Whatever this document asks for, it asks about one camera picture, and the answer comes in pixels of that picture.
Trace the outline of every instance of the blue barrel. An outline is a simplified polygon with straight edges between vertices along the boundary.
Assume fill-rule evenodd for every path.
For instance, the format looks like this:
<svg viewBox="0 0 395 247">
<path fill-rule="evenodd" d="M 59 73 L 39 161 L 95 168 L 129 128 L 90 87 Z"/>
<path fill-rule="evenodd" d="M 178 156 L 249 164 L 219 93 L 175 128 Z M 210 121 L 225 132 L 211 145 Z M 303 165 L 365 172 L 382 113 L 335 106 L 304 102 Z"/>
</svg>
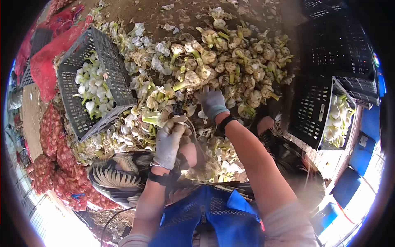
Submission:
<svg viewBox="0 0 395 247">
<path fill-rule="evenodd" d="M 367 136 L 365 133 L 360 132 L 349 162 L 349 165 L 359 175 L 365 175 L 375 146 L 376 142 L 372 138 Z"/>
<path fill-rule="evenodd" d="M 341 213 L 340 208 L 337 204 L 332 202 L 328 203 L 324 209 L 319 211 L 311 219 L 314 231 L 317 235 L 320 235 Z"/>
<path fill-rule="evenodd" d="M 364 108 L 362 112 L 361 131 L 375 142 L 380 140 L 380 106 Z"/>
<path fill-rule="evenodd" d="M 361 182 L 361 176 L 350 167 L 347 167 L 337 181 L 331 194 L 340 206 L 345 208 L 354 196 L 355 192 L 357 192 Z"/>
</svg>

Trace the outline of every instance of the red mesh bag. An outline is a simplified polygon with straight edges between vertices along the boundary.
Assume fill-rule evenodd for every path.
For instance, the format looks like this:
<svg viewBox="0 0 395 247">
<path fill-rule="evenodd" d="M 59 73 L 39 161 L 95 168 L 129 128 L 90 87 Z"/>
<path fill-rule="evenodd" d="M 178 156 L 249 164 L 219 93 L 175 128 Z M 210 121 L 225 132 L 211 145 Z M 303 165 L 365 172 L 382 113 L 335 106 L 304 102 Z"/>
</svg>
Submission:
<svg viewBox="0 0 395 247">
<path fill-rule="evenodd" d="M 32 172 L 34 170 L 33 164 L 30 164 L 26 167 L 26 172 L 27 174 L 29 174 L 30 172 Z"/>
<path fill-rule="evenodd" d="M 40 155 L 33 163 L 32 187 L 37 194 L 54 189 L 55 165 L 46 155 Z"/>
<path fill-rule="evenodd" d="M 40 123 L 40 143 L 43 152 L 51 160 L 56 160 L 57 144 L 62 131 L 63 124 L 59 111 L 49 103 Z"/>
<path fill-rule="evenodd" d="M 51 4 L 49 5 L 49 10 L 48 10 L 46 21 L 48 22 L 58 9 L 70 4 L 72 2 L 74 2 L 74 0 L 52 0 Z"/>
<path fill-rule="evenodd" d="M 67 51 L 78 36 L 92 22 L 92 17 L 87 16 L 85 23 L 79 22 L 69 30 L 54 38 L 49 44 L 44 46 L 30 60 L 30 73 L 32 79 L 40 88 L 40 97 L 44 102 L 48 102 L 55 97 L 57 90 L 56 75 L 53 68 L 53 59 L 62 51 Z"/>
<path fill-rule="evenodd" d="M 62 171 L 55 174 L 55 192 L 66 205 L 74 211 L 85 210 L 88 202 L 102 209 L 119 206 L 92 186 L 84 166 L 77 164 L 66 138 L 58 140 L 56 157 Z"/>
</svg>

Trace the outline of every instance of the glove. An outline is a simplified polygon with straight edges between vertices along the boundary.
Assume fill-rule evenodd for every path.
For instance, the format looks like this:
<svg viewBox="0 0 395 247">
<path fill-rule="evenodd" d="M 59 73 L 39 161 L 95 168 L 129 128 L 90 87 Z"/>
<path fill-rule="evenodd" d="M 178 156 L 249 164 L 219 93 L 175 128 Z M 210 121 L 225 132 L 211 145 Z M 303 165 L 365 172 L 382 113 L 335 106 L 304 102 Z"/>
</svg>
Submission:
<svg viewBox="0 0 395 247">
<path fill-rule="evenodd" d="M 169 119 L 156 135 L 156 154 L 154 162 L 157 165 L 172 170 L 174 168 L 175 159 L 178 148 L 180 147 L 180 139 L 185 132 L 185 125 L 179 122 L 185 122 L 186 116 Z"/>
<path fill-rule="evenodd" d="M 230 111 L 225 106 L 225 98 L 220 90 L 209 88 L 208 85 L 199 90 L 196 98 L 203 106 L 203 111 L 210 119 L 214 120 L 215 117 L 221 112 Z"/>
</svg>

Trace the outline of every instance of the cable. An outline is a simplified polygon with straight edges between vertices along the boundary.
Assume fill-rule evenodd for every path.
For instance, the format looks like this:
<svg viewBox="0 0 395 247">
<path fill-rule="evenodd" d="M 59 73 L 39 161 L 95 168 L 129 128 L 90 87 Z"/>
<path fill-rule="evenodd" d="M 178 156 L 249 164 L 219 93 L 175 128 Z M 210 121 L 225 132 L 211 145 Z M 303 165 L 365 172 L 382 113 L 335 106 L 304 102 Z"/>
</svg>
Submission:
<svg viewBox="0 0 395 247">
<path fill-rule="evenodd" d="M 117 216 L 119 213 L 128 211 L 128 210 L 130 210 L 130 209 L 132 209 L 132 207 L 119 211 L 118 213 L 114 214 L 114 215 L 107 221 L 107 223 L 104 225 L 104 228 L 103 228 L 103 231 L 102 231 L 102 237 L 100 238 L 100 247 L 102 247 L 103 237 L 104 237 L 105 229 L 107 228 L 108 223 L 110 223 L 110 221 L 111 221 L 115 216 Z"/>
</svg>

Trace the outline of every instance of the blue vest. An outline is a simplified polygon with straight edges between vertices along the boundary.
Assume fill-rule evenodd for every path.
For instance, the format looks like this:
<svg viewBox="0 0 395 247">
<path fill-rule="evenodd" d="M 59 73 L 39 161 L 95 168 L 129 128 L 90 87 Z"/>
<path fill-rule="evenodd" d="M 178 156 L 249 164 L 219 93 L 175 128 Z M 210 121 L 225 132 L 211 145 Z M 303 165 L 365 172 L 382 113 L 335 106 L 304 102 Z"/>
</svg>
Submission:
<svg viewBox="0 0 395 247">
<path fill-rule="evenodd" d="M 260 219 L 236 191 L 201 186 L 179 202 L 166 207 L 150 247 L 191 247 L 198 224 L 209 222 L 220 247 L 263 246 Z"/>
</svg>

